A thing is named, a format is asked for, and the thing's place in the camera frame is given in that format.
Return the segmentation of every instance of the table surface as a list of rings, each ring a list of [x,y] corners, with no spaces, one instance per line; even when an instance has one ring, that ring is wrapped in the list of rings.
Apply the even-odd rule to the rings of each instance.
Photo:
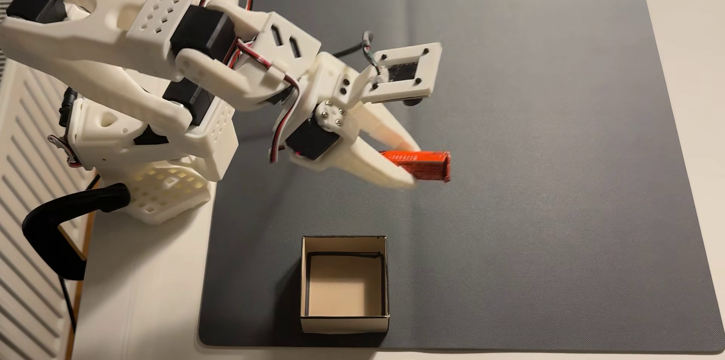
[[[725,6],[721,0],[647,0],[702,238],[719,300],[725,293]],[[160,80],[137,76],[150,91]],[[197,337],[213,204],[156,227],[99,214],[88,254],[73,358],[431,358],[447,353],[317,348],[216,348]],[[467,358],[578,358],[611,354],[466,353]],[[641,354],[617,354],[644,358]],[[667,357],[684,355],[667,355]]]

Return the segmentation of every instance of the gray mat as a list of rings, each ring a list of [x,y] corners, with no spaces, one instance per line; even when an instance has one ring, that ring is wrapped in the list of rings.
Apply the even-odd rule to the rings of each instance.
[[[199,323],[219,346],[722,350],[645,0],[255,0],[344,49],[441,41],[433,98],[389,105],[452,180],[412,192],[267,164],[237,113]],[[365,61],[349,62],[361,70]],[[302,235],[387,235],[386,335],[299,331]]]

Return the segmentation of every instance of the cardboard box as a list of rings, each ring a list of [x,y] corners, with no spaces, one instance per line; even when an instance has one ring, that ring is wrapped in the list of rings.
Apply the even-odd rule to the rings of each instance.
[[[388,331],[385,241],[385,236],[302,238],[303,332]]]

